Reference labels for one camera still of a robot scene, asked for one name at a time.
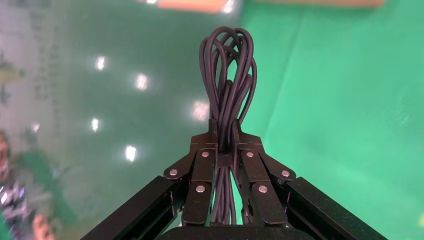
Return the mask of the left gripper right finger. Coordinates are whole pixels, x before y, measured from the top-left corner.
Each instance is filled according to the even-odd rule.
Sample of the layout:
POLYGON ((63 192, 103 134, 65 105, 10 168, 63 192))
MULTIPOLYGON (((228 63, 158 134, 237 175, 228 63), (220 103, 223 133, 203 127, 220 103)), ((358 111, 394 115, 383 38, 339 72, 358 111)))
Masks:
POLYGON ((383 235, 289 167, 258 136, 232 124, 243 224, 251 239, 381 240, 383 235))

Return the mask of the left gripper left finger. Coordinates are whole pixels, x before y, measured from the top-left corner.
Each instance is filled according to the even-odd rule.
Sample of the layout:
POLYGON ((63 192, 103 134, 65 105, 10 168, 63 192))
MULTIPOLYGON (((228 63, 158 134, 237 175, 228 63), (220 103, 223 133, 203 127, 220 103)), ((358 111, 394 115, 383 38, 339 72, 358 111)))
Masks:
POLYGON ((183 226, 206 227, 212 210, 218 137, 216 121, 191 138, 187 155, 168 167, 83 236, 84 240, 170 240, 181 210, 183 226))

